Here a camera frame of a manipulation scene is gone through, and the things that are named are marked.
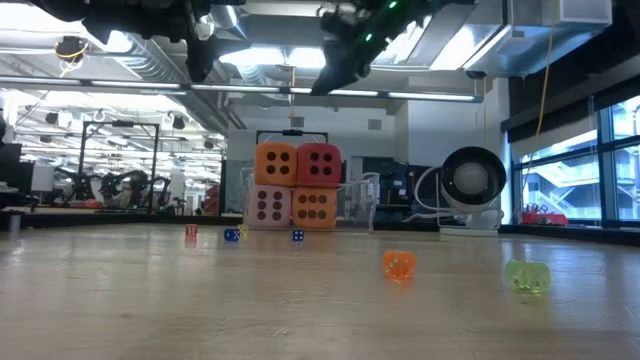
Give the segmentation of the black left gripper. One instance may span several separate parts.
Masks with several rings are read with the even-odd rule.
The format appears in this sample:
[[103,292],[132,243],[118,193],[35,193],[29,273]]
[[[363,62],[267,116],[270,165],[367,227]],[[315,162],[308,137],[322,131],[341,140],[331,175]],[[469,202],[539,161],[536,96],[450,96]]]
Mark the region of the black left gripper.
[[186,67],[190,79],[202,83],[220,56],[219,40],[200,35],[199,27],[212,10],[229,10],[246,0],[81,0],[82,24],[94,38],[107,44],[113,31],[154,36],[172,43],[187,41]]

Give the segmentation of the red object on windowsill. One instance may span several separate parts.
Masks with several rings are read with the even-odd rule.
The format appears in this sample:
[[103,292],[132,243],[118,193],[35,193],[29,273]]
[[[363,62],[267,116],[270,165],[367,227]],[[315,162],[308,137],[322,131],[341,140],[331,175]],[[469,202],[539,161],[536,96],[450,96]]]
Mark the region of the red object on windowsill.
[[521,223],[523,225],[566,227],[569,224],[569,221],[564,214],[523,212],[521,215]]

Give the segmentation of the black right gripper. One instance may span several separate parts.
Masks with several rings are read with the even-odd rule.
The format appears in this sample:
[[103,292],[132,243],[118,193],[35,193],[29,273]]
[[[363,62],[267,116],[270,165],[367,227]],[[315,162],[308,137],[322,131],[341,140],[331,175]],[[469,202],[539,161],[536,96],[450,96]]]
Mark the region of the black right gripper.
[[413,23],[423,20],[450,0],[350,0],[354,11],[339,5],[321,16],[320,27],[328,34],[322,51],[325,66],[311,87],[312,96],[328,95],[364,78],[371,63]]

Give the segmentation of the clear plastic bin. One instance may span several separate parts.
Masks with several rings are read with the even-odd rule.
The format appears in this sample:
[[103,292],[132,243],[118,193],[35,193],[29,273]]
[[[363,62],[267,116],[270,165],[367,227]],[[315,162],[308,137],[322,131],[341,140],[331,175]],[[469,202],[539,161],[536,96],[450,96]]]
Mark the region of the clear plastic bin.
[[[257,185],[254,181],[254,174],[251,168],[244,168],[240,175],[242,184],[242,195],[244,200],[243,223],[251,229],[261,230],[284,230],[284,229],[303,229],[311,231],[364,231],[371,232],[373,230],[374,217],[377,206],[376,190],[379,185],[379,175],[376,173],[367,173],[358,180],[339,184],[337,187],[314,187],[314,188],[335,188],[337,190],[336,201],[336,226],[333,229],[308,229],[297,227],[293,223],[291,212],[291,222],[288,228],[256,228],[248,225],[247,222],[247,203],[250,189],[253,185]],[[292,193],[296,187],[288,187]]]

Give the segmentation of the white round desk fan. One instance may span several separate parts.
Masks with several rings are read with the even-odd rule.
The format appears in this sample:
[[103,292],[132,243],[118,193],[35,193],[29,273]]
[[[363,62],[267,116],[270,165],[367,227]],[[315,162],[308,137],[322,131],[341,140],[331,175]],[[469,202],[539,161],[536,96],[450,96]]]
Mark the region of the white round desk fan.
[[499,198],[506,180],[496,154],[460,148],[418,177],[413,195],[419,210],[405,221],[433,220],[442,235],[494,238],[504,217]]

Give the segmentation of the long ceiling strip light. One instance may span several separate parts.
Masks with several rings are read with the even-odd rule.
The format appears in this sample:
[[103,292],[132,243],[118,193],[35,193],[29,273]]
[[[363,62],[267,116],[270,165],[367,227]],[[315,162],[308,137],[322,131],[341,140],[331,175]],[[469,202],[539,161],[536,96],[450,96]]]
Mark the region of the long ceiling strip light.
[[[186,93],[188,91],[234,92],[244,94],[279,94],[316,96],[311,88],[295,86],[253,86],[230,84],[194,84],[146,81],[73,79],[54,77],[24,77],[0,75],[0,84],[7,86],[33,85],[40,87],[94,87],[103,89],[133,89],[156,91],[160,93]],[[432,92],[376,91],[338,89],[327,93],[330,97],[379,98],[415,101],[441,101],[459,103],[479,103],[483,97],[479,95],[446,94]]]

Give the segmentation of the black equipment cabinet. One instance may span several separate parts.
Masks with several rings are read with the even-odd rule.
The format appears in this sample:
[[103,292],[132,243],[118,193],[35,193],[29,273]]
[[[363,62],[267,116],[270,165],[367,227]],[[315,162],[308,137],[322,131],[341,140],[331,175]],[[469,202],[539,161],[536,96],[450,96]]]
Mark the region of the black equipment cabinet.
[[435,175],[429,174],[421,183],[419,192],[415,191],[418,178],[429,166],[410,165],[393,158],[365,157],[363,171],[379,174],[377,190],[376,222],[402,222],[415,213],[433,214],[433,210],[422,207],[435,207]]

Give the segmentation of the light pink foam die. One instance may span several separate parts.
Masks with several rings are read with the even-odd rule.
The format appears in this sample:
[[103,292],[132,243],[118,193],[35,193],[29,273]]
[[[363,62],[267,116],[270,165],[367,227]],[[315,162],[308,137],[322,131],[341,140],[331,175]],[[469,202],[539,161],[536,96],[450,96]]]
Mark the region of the light pink foam die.
[[253,185],[247,203],[247,222],[256,228],[288,228],[291,222],[292,191],[288,187]]

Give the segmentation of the black background monitor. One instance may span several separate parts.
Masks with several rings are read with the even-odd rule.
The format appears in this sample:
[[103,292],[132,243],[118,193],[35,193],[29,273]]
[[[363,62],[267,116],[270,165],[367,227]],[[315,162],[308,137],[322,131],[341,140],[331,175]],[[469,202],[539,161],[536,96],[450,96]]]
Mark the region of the black background monitor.
[[0,193],[18,191],[21,151],[21,144],[0,144]]

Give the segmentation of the small green translucent die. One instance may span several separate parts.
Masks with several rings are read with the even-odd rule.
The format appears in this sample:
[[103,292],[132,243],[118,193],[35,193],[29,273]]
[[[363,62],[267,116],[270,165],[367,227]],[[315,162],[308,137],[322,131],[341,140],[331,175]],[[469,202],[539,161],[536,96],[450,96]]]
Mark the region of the small green translucent die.
[[542,293],[551,286],[549,267],[541,262],[511,259],[505,266],[508,287],[514,291]]

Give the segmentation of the dark window frame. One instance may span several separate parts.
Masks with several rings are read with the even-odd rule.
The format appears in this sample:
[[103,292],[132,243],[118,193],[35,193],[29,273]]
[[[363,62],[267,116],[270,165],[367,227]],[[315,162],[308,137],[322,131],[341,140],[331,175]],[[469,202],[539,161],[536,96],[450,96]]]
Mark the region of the dark window frame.
[[519,223],[523,212],[539,212],[640,227],[640,95],[601,109],[589,100],[579,120],[552,126],[544,117],[532,135],[508,140]]

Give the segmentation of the orange foam die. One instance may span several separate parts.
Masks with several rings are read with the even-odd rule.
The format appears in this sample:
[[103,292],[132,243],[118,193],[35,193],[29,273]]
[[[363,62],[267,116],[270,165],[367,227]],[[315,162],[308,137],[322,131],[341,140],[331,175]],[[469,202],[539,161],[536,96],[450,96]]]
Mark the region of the orange foam die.
[[297,148],[289,143],[256,146],[254,181],[258,185],[294,186],[297,182]]
[[335,188],[296,187],[292,193],[293,223],[308,229],[333,229],[336,201]]

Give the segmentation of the small orange translucent die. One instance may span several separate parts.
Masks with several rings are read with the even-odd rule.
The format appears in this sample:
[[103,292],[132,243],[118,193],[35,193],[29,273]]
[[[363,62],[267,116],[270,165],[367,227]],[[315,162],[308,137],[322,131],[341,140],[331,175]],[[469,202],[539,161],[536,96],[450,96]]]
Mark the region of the small orange translucent die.
[[405,280],[413,277],[416,269],[416,257],[411,252],[391,250],[384,253],[382,270],[386,277]]

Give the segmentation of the red foam die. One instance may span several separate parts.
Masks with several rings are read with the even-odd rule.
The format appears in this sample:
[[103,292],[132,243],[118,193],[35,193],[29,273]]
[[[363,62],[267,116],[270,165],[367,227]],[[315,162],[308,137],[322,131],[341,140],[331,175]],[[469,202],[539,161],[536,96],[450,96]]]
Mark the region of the red foam die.
[[337,187],[342,176],[340,150],[328,143],[305,143],[297,150],[297,185]]

